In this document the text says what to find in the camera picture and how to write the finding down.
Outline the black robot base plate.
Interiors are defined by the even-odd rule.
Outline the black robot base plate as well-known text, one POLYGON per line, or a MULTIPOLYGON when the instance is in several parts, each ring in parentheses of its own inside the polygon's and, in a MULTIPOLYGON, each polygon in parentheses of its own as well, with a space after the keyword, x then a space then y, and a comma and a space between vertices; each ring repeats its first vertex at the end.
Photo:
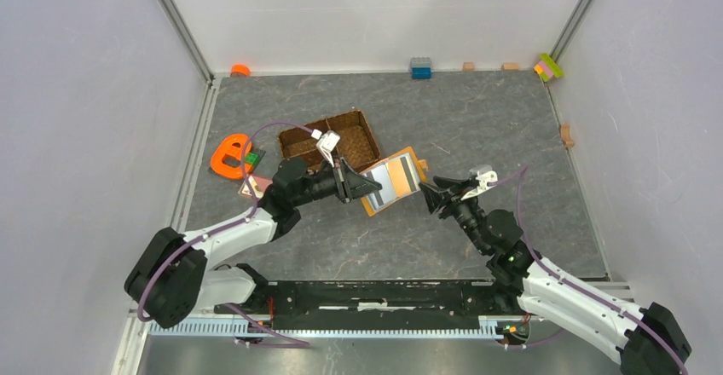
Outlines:
POLYGON ((279 280, 238 308, 275 330, 471 330, 481 316, 526 315, 488 280, 279 280))

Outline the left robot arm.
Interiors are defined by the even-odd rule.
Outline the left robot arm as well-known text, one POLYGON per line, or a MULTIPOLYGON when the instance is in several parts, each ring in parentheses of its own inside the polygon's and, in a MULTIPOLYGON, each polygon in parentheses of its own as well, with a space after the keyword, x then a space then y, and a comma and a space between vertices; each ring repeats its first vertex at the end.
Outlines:
POLYGON ((382 187, 342 157, 318 171, 310 171, 303 159, 284 159, 261 199, 247 211, 194 231, 160 229, 130 271, 124 290, 137 302, 140 321, 163 328, 177 325, 194 309, 223 303, 257 313, 268 302, 267 289, 249 268, 219 270, 217 265, 288 234, 300 220, 301 205, 327 197, 349 203, 382 187))

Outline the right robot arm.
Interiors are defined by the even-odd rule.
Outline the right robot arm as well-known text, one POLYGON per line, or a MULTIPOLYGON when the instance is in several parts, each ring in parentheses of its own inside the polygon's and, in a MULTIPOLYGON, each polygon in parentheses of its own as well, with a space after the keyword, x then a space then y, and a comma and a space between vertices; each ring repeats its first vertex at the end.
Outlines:
POLYGON ((623 374, 688 372, 691 345, 669 309, 614 297, 542 256, 525 239, 514 212, 486 212, 479 205, 478 196, 496 184, 436 176, 419 189, 432 215, 452 217, 488 257, 497 284, 492 300, 500 312, 521 309, 551 321, 605 354, 623 374))

